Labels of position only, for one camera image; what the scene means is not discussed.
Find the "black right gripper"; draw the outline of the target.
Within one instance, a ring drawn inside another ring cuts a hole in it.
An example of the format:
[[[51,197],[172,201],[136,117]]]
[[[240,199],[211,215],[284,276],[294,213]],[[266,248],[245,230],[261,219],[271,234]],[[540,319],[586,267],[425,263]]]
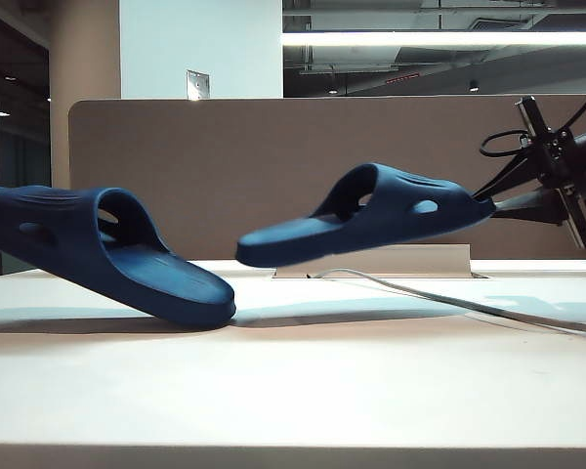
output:
[[[492,217],[565,225],[576,246],[586,248],[582,211],[586,208],[586,133],[573,136],[567,124],[552,130],[531,96],[521,98],[518,108],[526,126],[527,144],[516,150],[482,150],[484,156],[512,156],[512,160],[473,192],[472,198],[482,201],[537,180],[537,190],[496,201]]]

